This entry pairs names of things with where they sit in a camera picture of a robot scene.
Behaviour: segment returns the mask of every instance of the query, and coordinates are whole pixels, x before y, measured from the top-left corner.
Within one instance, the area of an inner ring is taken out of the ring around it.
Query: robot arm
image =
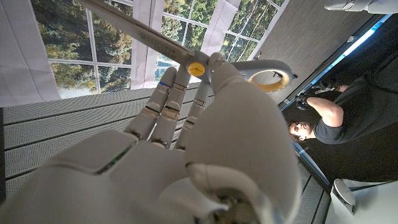
[[[167,149],[189,80],[170,68],[124,132],[51,158],[2,205],[1,223],[290,222],[301,188],[284,118],[219,53],[208,66],[215,100],[203,111],[202,83],[178,140],[185,150]]]

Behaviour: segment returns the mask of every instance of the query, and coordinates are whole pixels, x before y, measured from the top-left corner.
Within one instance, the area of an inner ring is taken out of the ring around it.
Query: robot finger
[[[141,112],[128,124],[124,132],[132,133],[138,139],[148,140],[156,121],[169,96],[177,70],[169,67],[157,84],[148,103]]]
[[[162,108],[154,132],[150,137],[150,141],[154,144],[166,149],[170,148],[189,79],[190,74],[187,72],[187,69],[181,65],[166,104],[164,108]]]
[[[205,109],[205,103],[207,97],[211,93],[211,86],[209,83],[202,81],[199,85],[195,99],[191,105],[190,111],[188,113],[187,119],[182,126],[180,136],[178,137],[177,143],[175,145],[176,149],[185,150],[187,145],[187,137],[191,132],[193,125],[195,125],[201,112]]]

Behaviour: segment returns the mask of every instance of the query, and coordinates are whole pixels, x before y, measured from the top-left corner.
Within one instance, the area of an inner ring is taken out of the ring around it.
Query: window pane
[[[272,18],[274,18],[277,12],[277,8],[268,2],[257,4],[250,22],[243,28],[241,34],[260,40],[266,33]]]
[[[51,63],[61,98],[96,94],[94,66]]]
[[[206,28],[189,24],[184,46],[190,50],[200,50],[205,32]]]
[[[166,37],[178,42],[179,44],[182,44],[186,25],[186,22],[164,16],[162,19],[162,28],[160,28],[160,32]]]
[[[31,0],[48,58],[92,61],[86,9],[72,0]]]
[[[276,14],[276,11],[277,9],[271,6],[267,1],[242,0],[229,30],[237,34],[242,32],[242,35],[245,36],[250,36],[257,24],[257,26],[259,26],[258,29],[266,30],[269,22]],[[249,27],[246,31],[243,30],[245,26]]]
[[[165,0],[164,11],[176,16],[188,18],[192,0]]]
[[[130,90],[131,68],[98,66],[101,93]]]
[[[107,3],[132,16],[132,7],[114,1]],[[93,14],[95,47],[98,62],[131,64],[131,37]]]
[[[220,53],[229,62],[247,60],[257,43],[226,34]]]
[[[241,55],[238,58],[238,62],[246,61],[248,60],[249,56],[253,52],[253,50],[256,48],[257,43],[254,41],[246,40],[246,45],[243,46],[243,49],[241,49]]]
[[[272,2],[274,2],[278,6],[282,6],[282,4],[285,2],[285,0],[272,0]]]
[[[196,0],[193,6],[191,20],[209,24],[217,0]]]
[[[155,69],[155,82],[159,82],[165,72],[166,69]]]

